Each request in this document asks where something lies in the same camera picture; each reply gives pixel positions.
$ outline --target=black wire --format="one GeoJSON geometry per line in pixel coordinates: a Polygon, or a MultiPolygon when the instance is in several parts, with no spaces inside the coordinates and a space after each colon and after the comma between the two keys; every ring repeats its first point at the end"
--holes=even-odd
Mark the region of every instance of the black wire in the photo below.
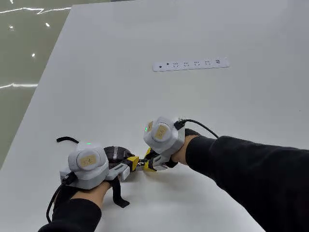
{"type": "Polygon", "coordinates": [[[208,130],[209,133],[213,134],[214,137],[219,138],[219,136],[215,132],[213,132],[211,129],[209,129],[208,127],[206,127],[205,125],[203,125],[202,123],[200,123],[198,121],[195,121],[195,120],[192,120],[192,119],[183,119],[180,122],[183,123],[183,124],[186,123],[186,122],[196,123],[196,124],[200,125],[201,127],[205,128],[206,130],[208,130]]]}
{"type": "Polygon", "coordinates": [[[76,143],[76,144],[79,143],[79,141],[77,141],[76,139],[73,139],[73,138],[68,137],[68,136],[60,137],[60,138],[57,138],[57,139],[56,139],[57,143],[60,143],[60,142],[62,142],[62,141],[67,141],[67,140],[72,141],[72,142],[74,142],[74,143],[76,143]]]}
{"type": "Polygon", "coordinates": [[[61,181],[61,185],[56,189],[55,193],[53,194],[49,204],[48,204],[48,207],[47,207],[47,210],[46,210],[46,218],[47,218],[47,221],[48,223],[51,222],[50,220],[50,217],[49,217],[49,211],[50,211],[50,208],[52,207],[53,205],[53,202],[55,201],[56,199],[56,196],[58,195],[58,193],[61,191],[62,187],[65,186],[65,185],[70,185],[71,183],[73,183],[75,180],[77,179],[77,176],[74,172],[70,172],[69,174],[67,174],[61,181]]]}
{"type": "Polygon", "coordinates": [[[56,190],[55,193],[53,194],[53,196],[52,196],[52,198],[51,198],[51,200],[50,200],[50,202],[49,202],[49,204],[48,204],[47,211],[46,211],[46,218],[47,218],[48,223],[52,222],[52,221],[50,220],[50,217],[49,217],[50,208],[52,207],[53,202],[54,202],[55,199],[56,199],[56,196],[58,195],[58,193],[60,192],[60,190],[61,190],[61,188],[62,188],[63,186],[64,186],[64,183],[62,183],[62,184],[57,188],[57,190],[56,190]]]}

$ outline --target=green floor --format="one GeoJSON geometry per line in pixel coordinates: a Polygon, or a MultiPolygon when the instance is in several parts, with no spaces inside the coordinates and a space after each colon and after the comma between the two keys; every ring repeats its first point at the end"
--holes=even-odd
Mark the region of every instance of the green floor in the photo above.
{"type": "Polygon", "coordinates": [[[0,167],[71,6],[107,1],[0,1],[0,167]]]}

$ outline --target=power strip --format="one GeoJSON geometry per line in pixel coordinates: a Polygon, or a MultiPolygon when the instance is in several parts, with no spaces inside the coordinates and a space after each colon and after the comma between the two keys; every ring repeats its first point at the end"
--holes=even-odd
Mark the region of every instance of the power strip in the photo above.
{"type": "Polygon", "coordinates": [[[154,63],[153,71],[163,72],[188,69],[213,69],[227,68],[229,66],[230,64],[227,58],[200,59],[193,61],[167,61],[154,63]]]}

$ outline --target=hand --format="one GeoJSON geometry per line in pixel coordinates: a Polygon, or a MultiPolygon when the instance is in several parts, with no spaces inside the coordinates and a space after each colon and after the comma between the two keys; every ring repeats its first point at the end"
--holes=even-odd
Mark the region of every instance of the hand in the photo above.
{"type": "Polygon", "coordinates": [[[195,137],[198,137],[198,135],[188,135],[185,137],[183,146],[180,148],[179,151],[177,151],[174,155],[171,156],[173,162],[179,162],[184,165],[187,165],[187,162],[185,160],[185,153],[186,153],[188,144],[195,137]]]}
{"type": "Polygon", "coordinates": [[[98,207],[102,207],[103,198],[110,188],[110,183],[103,181],[100,185],[91,190],[79,190],[71,199],[86,199],[95,203],[98,207]]]}

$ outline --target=black sleeve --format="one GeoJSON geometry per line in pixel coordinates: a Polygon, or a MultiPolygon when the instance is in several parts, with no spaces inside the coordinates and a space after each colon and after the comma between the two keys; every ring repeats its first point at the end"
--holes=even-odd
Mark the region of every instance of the black sleeve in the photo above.
{"type": "Polygon", "coordinates": [[[51,223],[39,232],[93,232],[101,219],[100,208],[86,199],[71,199],[53,213],[51,223]]]}
{"type": "Polygon", "coordinates": [[[189,143],[190,168],[212,178],[267,232],[309,231],[309,151],[223,136],[189,143]]]}

